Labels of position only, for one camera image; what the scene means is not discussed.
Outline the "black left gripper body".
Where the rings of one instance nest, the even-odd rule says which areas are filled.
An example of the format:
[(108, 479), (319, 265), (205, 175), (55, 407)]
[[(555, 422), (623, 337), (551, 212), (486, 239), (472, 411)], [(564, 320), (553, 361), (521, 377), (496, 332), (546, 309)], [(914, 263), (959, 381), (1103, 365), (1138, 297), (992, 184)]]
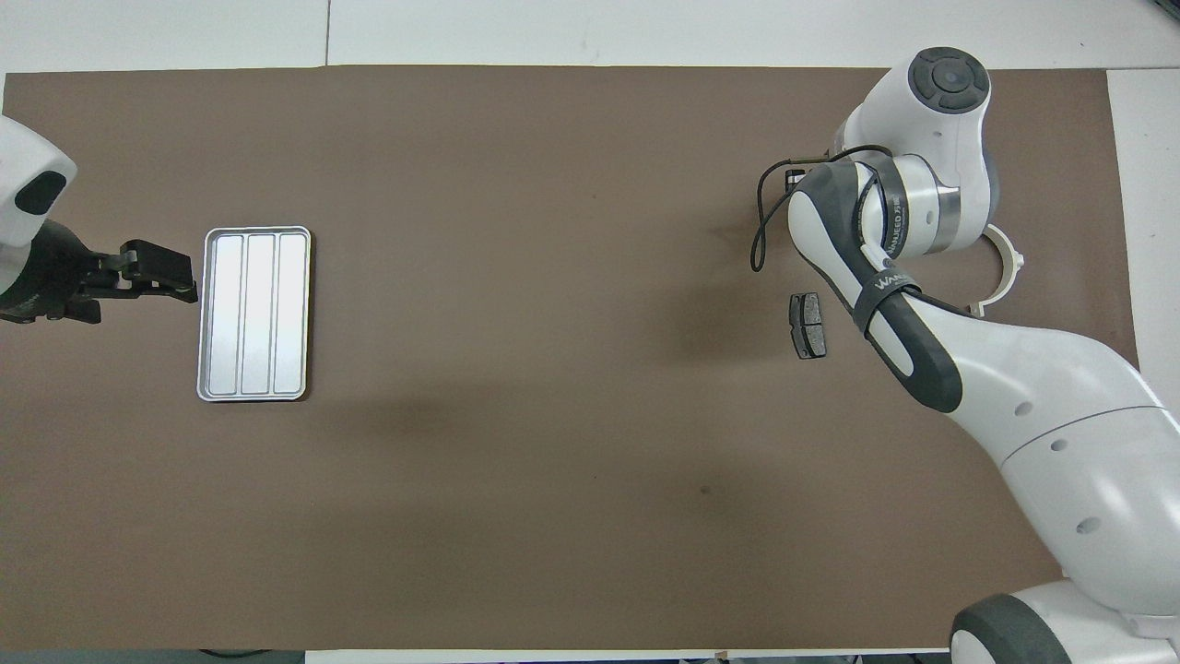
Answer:
[(25, 267), (4, 291), (4, 320), (28, 324), (45, 316), (100, 323), (98, 300), (125, 295), (118, 287), (118, 274), (101, 267), (106, 257), (90, 251), (67, 226), (46, 221), (30, 244)]

